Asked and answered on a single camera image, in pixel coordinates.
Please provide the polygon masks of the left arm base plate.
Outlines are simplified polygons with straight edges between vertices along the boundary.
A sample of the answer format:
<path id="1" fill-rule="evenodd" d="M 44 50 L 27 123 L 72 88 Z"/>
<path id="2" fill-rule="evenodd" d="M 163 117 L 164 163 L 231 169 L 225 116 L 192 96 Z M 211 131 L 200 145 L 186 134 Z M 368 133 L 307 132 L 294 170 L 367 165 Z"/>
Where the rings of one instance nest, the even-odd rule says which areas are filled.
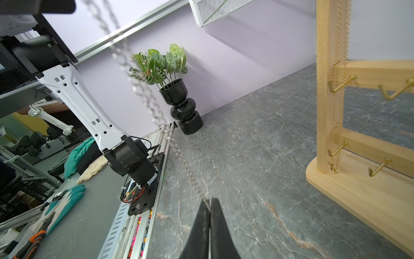
<path id="1" fill-rule="evenodd" d="M 132 174 L 132 179 L 123 187 L 120 200 L 129 206 L 129 216 L 141 214 L 155 205 L 164 159 L 165 154 L 160 152 L 139 163 L 138 171 Z"/>

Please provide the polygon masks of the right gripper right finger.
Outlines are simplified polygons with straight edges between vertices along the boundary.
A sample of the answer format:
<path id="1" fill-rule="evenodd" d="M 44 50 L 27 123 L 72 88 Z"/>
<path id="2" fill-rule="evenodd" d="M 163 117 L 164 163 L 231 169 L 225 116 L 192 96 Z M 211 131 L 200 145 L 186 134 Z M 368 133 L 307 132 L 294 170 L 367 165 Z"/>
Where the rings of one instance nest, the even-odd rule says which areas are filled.
<path id="1" fill-rule="evenodd" d="M 228 229 L 220 201 L 210 207 L 210 255 L 212 259 L 241 259 Z"/>

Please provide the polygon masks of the wooden jewelry display stand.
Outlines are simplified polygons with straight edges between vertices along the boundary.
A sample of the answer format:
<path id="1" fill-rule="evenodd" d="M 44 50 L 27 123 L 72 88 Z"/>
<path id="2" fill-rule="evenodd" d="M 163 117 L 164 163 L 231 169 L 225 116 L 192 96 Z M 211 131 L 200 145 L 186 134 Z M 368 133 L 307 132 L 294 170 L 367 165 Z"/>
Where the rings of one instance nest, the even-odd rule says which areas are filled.
<path id="1" fill-rule="evenodd" d="M 414 254 L 414 3 L 316 1 L 317 156 L 306 179 Z"/>

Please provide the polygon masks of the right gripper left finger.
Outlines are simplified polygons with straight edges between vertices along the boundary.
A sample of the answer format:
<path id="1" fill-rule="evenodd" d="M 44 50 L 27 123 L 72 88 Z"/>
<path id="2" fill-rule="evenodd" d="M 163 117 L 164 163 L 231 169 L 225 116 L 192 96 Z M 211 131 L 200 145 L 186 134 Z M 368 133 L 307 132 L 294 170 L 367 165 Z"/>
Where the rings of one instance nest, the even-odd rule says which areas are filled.
<path id="1" fill-rule="evenodd" d="M 196 214 L 189 239 L 179 259 L 207 259 L 210 241 L 210 210 L 204 200 Z"/>

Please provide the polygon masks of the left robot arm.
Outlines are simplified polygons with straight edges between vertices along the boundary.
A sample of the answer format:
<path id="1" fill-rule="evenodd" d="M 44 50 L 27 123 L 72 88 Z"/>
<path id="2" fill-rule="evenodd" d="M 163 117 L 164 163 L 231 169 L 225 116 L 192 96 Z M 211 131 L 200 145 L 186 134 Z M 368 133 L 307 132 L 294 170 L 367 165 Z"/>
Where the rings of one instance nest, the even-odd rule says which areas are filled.
<path id="1" fill-rule="evenodd" d="M 93 136 L 112 170 L 129 175 L 137 185 L 150 186 L 158 175 L 148 149 L 119 128 L 88 92 L 75 64 L 77 59 L 44 14 L 73 14 L 75 1 L 1 1 L 1 37 L 30 30 L 40 36 L 1 47 L 1 61 L 47 87 L 63 101 Z"/>

